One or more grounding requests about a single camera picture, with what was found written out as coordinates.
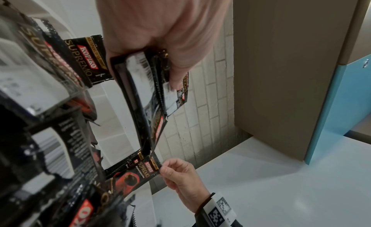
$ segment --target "table surface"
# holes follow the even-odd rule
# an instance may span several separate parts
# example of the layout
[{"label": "table surface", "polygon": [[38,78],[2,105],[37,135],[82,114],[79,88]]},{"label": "table surface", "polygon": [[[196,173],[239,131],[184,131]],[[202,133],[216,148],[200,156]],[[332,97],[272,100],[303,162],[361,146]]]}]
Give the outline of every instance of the table surface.
[{"label": "table surface", "polygon": [[[342,137],[307,166],[252,137],[197,171],[243,226],[371,226],[371,145],[363,142]],[[153,203],[163,227],[193,225],[193,214],[169,188]]]}]

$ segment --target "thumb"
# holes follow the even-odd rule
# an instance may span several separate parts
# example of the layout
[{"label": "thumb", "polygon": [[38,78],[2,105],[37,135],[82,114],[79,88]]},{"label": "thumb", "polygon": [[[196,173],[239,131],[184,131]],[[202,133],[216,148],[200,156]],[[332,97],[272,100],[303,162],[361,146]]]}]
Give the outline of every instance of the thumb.
[{"label": "thumb", "polygon": [[181,90],[183,88],[183,79],[186,76],[190,68],[178,68],[172,65],[170,69],[170,86],[175,90]]},{"label": "thumb", "polygon": [[183,181],[182,174],[176,172],[172,168],[162,166],[161,169],[160,169],[160,173],[163,177],[173,181],[175,184],[179,184]]}]

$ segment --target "kopiko logo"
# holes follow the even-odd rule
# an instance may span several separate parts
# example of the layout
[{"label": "kopiko logo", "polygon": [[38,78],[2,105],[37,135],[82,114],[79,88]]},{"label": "kopiko logo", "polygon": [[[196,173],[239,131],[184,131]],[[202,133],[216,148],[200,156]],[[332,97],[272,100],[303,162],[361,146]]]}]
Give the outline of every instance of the kopiko logo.
[{"label": "kopiko logo", "polygon": [[93,213],[93,209],[93,205],[89,202],[89,200],[85,199],[69,227],[85,226],[90,218],[90,215]]},{"label": "kopiko logo", "polygon": [[98,66],[94,62],[92,56],[90,55],[88,49],[86,46],[77,45],[77,47],[81,50],[81,53],[84,55],[86,61],[88,62],[90,68],[92,69],[98,69]]},{"label": "kopiko logo", "polygon": [[153,173],[153,169],[152,169],[150,163],[149,162],[145,162],[145,165],[148,168],[148,171],[150,171],[150,173]]}]

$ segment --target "white countertop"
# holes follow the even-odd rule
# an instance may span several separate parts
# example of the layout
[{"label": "white countertop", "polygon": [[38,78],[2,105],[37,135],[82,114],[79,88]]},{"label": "white countertop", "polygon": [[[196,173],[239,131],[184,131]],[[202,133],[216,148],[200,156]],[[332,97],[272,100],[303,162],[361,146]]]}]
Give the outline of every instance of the white countertop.
[{"label": "white countertop", "polygon": [[[249,227],[371,226],[371,145],[343,137],[310,166],[250,138],[197,169]],[[163,227],[194,224],[176,193],[153,195]]]}]

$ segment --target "cabinet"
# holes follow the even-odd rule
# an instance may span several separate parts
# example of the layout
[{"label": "cabinet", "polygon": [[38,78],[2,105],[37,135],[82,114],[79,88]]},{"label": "cabinet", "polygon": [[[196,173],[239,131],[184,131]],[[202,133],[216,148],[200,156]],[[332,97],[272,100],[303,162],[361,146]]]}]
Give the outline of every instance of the cabinet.
[{"label": "cabinet", "polygon": [[371,0],[234,1],[235,124],[309,164],[371,112]]}]

